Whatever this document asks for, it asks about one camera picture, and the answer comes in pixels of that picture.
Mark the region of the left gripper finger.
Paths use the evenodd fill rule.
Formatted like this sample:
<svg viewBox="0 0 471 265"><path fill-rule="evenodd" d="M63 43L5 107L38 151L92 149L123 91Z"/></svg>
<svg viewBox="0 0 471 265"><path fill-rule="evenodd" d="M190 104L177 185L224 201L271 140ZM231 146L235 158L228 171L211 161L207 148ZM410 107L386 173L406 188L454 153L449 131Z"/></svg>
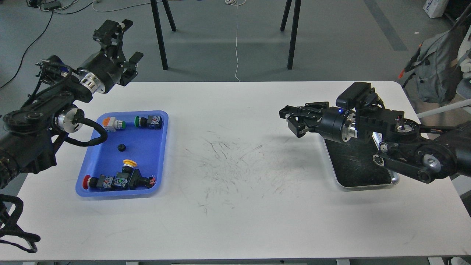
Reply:
<svg viewBox="0 0 471 265"><path fill-rule="evenodd" d="M105 54L118 54L122 50L124 33L132 25L131 20L122 22L106 20L94 31L92 39L100 44Z"/></svg>
<svg viewBox="0 0 471 265"><path fill-rule="evenodd" d="M121 64L124 68L124 72L120 78L120 85L126 86L128 85L138 74L137 72L137 65L138 62L143 58L143 53L135 52L131 58Z"/></svg>

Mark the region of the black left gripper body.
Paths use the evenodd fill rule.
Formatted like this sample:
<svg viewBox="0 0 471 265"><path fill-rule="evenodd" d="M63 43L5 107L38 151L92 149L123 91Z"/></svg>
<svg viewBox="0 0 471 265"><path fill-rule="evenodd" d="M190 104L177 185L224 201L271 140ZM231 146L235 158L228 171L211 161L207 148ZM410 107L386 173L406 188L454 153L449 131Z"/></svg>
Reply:
<svg viewBox="0 0 471 265"><path fill-rule="evenodd" d="M78 68L80 84L86 87L91 94L95 92L108 93L114 85L126 86L123 80L126 58L122 50L105 52L101 50L92 54Z"/></svg>

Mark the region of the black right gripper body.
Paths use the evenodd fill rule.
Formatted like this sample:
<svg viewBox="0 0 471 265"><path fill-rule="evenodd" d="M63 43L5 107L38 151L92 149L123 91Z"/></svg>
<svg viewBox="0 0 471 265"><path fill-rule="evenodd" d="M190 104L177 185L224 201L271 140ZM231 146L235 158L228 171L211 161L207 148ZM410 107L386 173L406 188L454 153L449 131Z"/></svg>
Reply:
<svg viewBox="0 0 471 265"><path fill-rule="evenodd" d="M320 124L316 132L326 140L337 143L349 141L358 137L355 111L348 109L326 109L322 111Z"/></svg>

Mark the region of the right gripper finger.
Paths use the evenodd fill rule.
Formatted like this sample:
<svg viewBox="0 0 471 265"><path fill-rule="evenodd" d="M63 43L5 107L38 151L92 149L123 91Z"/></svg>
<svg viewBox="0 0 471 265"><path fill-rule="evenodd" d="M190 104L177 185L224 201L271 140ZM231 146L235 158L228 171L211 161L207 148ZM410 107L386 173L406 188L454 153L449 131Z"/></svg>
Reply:
<svg viewBox="0 0 471 265"><path fill-rule="evenodd" d="M285 106L279 111L279 117L285 119L286 116L293 115L298 119L299 122L305 122L307 120L319 123L323 117L323 111L330 107L328 101L306 103L304 106L293 107Z"/></svg>
<svg viewBox="0 0 471 265"><path fill-rule="evenodd" d="M320 117L287 116L287 124L293 134L301 138L308 132L319 133Z"/></svg>

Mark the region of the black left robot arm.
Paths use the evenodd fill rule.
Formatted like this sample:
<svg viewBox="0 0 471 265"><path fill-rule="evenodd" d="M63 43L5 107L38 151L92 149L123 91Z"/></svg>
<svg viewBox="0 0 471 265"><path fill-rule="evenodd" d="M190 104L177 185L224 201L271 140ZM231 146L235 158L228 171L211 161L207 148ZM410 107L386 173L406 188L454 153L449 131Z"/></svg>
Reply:
<svg viewBox="0 0 471 265"><path fill-rule="evenodd" d="M131 20L106 22L95 30L101 46L80 67L73 69L57 56L38 63L37 87L19 110L1 117L1 188L21 173L39 173L57 164L62 143L96 146L107 139L98 123L87 119L74 101L88 103L95 92L108 93L114 85L126 86L138 74L143 54L123 54L123 35Z"/></svg>

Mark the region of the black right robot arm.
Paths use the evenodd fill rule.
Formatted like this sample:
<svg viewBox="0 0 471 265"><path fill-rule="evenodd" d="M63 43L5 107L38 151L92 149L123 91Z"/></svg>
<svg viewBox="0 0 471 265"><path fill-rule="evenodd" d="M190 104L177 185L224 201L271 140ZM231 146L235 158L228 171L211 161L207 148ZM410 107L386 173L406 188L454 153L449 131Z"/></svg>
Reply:
<svg viewBox="0 0 471 265"><path fill-rule="evenodd" d="M379 103L306 103L285 106L279 111L299 138L307 132L337 143L352 138L369 141L381 135L372 160L401 175L423 183L453 175L471 175L470 122L457 126L423 126L406 119L403 111Z"/></svg>

